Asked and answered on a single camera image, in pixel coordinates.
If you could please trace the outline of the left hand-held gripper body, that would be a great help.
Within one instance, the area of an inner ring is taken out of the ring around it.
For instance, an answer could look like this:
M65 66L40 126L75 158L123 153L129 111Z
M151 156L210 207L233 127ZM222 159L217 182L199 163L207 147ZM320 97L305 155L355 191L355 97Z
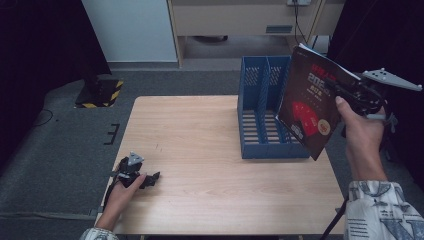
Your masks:
M116 170L116 176L125 188L128 188L139 176L139 170L143 161L144 158L133 151L120 161Z

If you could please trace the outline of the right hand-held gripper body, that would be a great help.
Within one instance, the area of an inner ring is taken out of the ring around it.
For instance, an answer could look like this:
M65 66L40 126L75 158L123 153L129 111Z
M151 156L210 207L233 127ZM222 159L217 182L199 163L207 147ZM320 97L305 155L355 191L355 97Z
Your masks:
M347 91L344 98L358 115L371 117L385 105L385 93L389 86L422 91L423 86L409 82L384 68L364 71L350 81L336 81Z

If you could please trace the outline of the black magazine with red print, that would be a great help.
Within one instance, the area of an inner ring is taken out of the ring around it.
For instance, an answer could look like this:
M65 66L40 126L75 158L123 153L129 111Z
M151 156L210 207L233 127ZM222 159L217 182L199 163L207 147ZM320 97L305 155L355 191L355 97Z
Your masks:
M332 84L347 89L360 80L303 44L293 49L277 119L317 160L340 121Z

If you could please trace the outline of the blue plastic file rack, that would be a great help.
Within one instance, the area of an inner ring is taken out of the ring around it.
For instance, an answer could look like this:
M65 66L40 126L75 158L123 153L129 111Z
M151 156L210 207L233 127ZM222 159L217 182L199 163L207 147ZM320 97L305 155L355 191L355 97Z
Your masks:
M308 151L277 119L290 56L244 56L238 93L243 159L308 158Z

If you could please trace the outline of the person's left hand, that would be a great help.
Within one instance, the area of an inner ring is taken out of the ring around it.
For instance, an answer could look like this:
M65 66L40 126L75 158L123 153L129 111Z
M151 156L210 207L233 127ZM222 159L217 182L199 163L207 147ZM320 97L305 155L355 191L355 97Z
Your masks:
M144 182L145 178L146 175L141 174L128 187L125 187L121 182L118 182L110 193L108 203L106 204L103 214L97 224L102 228L112 229L113 225L119 219L120 214L139 189L140 185Z

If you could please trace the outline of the person's right hand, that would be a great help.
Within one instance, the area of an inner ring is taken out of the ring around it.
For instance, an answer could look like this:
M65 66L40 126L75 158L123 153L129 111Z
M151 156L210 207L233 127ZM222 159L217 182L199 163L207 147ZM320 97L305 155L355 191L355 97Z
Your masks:
M381 163L379 148L384 124L356 114L342 97L335 98L336 107L346 126L346 155L351 163L363 167Z

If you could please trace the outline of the dark curtain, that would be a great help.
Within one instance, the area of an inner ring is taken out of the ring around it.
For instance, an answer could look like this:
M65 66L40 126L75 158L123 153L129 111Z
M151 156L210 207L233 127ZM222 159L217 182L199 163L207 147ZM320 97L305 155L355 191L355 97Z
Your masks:
M46 94L109 66L82 0L0 0L0 171Z
M391 142L424 190L424 0L346 0L328 57L352 72L384 68L423 86L392 88L387 100L399 120Z

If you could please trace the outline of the black stand base striped edge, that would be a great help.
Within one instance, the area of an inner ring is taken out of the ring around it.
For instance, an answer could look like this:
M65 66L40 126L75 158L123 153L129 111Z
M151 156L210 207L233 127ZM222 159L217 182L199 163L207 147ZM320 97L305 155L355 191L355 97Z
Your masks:
M76 108L111 107L123 85L122 80L96 79L94 82L85 80L84 86L76 101Z

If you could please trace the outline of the beige wooden desk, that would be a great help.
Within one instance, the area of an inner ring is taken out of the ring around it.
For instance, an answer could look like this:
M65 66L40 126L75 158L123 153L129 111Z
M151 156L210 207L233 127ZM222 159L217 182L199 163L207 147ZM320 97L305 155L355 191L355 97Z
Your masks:
M179 65L192 36L284 36L310 43L334 34L346 0L312 0L287 6L287 0L167 0Z

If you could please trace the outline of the white cabinet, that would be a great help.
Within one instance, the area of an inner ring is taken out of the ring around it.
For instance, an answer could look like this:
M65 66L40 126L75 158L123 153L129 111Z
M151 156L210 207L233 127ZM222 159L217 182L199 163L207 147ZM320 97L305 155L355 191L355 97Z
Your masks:
M167 0L82 0L108 62L176 62Z

